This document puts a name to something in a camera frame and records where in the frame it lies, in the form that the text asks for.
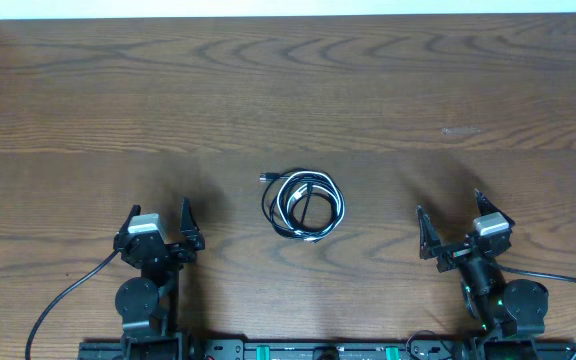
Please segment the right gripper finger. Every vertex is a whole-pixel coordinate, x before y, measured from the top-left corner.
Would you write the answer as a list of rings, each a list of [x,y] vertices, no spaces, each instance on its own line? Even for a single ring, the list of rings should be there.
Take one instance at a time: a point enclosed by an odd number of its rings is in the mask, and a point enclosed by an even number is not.
[[[437,251],[441,248],[441,239],[428,214],[421,206],[416,208],[416,215],[420,230],[419,257],[421,259],[435,258]]]
[[[495,206],[485,195],[478,189],[474,190],[475,201],[481,216],[490,215],[493,213],[499,213],[508,222],[510,226],[515,225],[515,221],[510,218],[506,213],[501,211],[497,206]]]

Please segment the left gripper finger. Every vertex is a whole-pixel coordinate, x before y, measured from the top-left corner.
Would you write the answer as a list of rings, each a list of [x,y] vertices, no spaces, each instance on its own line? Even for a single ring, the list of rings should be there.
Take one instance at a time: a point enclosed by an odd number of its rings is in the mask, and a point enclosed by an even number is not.
[[[128,227],[133,217],[138,216],[141,213],[141,206],[140,205],[133,205],[129,214],[119,229],[120,234],[126,234],[128,232]]]
[[[190,200],[184,197],[182,200],[180,233],[192,243],[201,242],[201,231],[192,215]]]

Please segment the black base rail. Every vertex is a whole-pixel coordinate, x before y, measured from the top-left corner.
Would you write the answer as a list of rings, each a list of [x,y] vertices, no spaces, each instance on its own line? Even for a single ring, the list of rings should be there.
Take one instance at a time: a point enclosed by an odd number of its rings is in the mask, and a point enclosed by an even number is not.
[[[575,345],[566,342],[489,342],[480,354],[462,341],[429,338],[395,342],[253,342],[237,339],[132,344],[83,342],[79,359],[197,360],[408,360],[408,359],[571,359]]]

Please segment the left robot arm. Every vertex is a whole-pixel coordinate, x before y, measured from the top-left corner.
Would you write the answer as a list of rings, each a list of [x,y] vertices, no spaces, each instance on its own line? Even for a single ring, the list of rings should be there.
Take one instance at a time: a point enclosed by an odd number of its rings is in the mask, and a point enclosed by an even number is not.
[[[190,201],[181,204],[182,239],[166,241],[159,214],[143,214],[135,205],[113,239],[121,260],[140,271],[124,282],[115,296],[122,317],[120,339],[125,359],[185,359],[187,336],[177,329],[179,273],[197,260],[205,239],[192,215]]]

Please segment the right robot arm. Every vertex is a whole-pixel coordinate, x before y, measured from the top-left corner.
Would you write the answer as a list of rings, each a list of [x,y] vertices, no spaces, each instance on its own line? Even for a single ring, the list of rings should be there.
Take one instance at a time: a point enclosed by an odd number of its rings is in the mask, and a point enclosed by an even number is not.
[[[534,337],[545,331],[549,293],[542,284],[506,281],[495,258],[511,247],[515,225],[482,192],[475,192],[479,216],[460,243],[444,244],[422,207],[416,209],[420,229],[419,257],[436,259],[439,272],[458,270],[461,291],[482,332],[455,348],[458,359],[536,359]]]

